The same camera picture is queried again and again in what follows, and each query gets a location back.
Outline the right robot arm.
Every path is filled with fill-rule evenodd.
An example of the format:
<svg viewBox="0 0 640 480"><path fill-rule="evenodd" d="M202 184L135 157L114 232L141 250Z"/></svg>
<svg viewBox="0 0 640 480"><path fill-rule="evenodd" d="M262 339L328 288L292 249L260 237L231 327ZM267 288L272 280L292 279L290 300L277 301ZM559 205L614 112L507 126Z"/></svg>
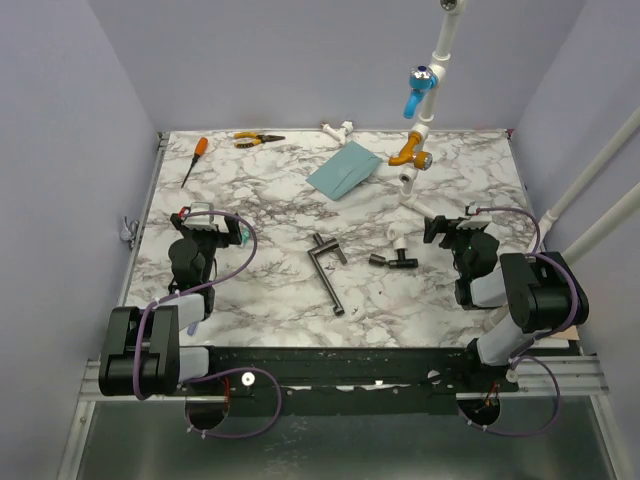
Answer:
<svg viewBox="0 0 640 480"><path fill-rule="evenodd" d="M586 321L586 294L558 252L499 254L499 241L486 232L486 220L425 220L423 242L449 250L458 273L455 298L465 310L506 306L508 313L467 347L473 358L460 367L460 379L480 392L505 366L536 341Z"/></svg>

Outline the small white pipe elbow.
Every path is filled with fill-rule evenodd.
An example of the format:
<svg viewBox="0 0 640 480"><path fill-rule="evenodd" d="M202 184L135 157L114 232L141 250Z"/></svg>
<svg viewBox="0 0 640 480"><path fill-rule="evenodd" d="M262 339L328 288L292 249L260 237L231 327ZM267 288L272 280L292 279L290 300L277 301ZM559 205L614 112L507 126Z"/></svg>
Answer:
<svg viewBox="0 0 640 480"><path fill-rule="evenodd" d="M407 242L404 234L396 229L387 230L387 238L391 242L394 250L406 250Z"/></svg>

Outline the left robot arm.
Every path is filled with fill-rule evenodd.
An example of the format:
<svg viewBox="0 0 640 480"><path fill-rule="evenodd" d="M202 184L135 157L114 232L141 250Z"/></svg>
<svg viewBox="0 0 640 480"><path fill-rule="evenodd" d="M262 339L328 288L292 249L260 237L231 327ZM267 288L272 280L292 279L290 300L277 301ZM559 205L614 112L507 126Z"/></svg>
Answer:
<svg viewBox="0 0 640 480"><path fill-rule="evenodd" d="M216 252L243 241L239 216L198 214L185 207L171 215L182 235L168 251L172 279L168 294L145 307L112 310L100 357L98 385L105 396L171 394L187 381L201 395L214 393L220 368L205 347L182 347L179 333L208 319L215 302Z"/></svg>

